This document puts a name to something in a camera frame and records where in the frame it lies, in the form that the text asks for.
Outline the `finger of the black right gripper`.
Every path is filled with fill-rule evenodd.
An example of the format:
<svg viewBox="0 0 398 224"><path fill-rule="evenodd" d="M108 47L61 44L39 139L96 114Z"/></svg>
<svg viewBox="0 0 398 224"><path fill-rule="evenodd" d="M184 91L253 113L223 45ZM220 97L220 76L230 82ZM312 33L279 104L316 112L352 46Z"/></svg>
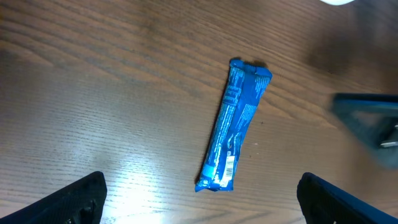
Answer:
<svg viewBox="0 0 398 224"><path fill-rule="evenodd" d="M397 95L337 93L330 110L382 166L397 168Z"/></svg>

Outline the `blue biscuit packet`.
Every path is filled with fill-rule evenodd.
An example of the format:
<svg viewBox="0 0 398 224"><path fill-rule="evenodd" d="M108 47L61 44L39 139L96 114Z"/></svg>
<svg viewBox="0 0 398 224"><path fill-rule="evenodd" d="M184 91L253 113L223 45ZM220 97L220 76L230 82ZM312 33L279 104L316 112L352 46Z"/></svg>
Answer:
<svg viewBox="0 0 398 224"><path fill-rule="evenodd" d="M271 82L266 67L234 58L195 191L232 191L241 148L259 102Z"/></svg>

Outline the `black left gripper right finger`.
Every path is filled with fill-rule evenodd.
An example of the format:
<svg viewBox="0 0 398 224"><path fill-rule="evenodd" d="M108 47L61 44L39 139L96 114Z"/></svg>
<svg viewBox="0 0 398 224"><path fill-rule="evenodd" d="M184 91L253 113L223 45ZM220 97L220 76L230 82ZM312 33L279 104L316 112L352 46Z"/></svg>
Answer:
<svg viewBox="0 0 398 224"><path fill-rule="evenodd" d="M298 183L297 199L307 223L397 224L397 218L310 172Z"/></svg>

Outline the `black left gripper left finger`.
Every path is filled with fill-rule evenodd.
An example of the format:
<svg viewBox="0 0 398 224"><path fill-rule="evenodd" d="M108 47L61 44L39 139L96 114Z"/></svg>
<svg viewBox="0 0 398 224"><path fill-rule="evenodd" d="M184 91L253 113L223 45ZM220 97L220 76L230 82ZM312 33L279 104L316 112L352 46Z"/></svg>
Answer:
<svg viewBox="0 0 398 224"><path fill-rule="evenodd" d="M107 196L104 174L93 172L1 218L1 224L99 224Z"/></svg>

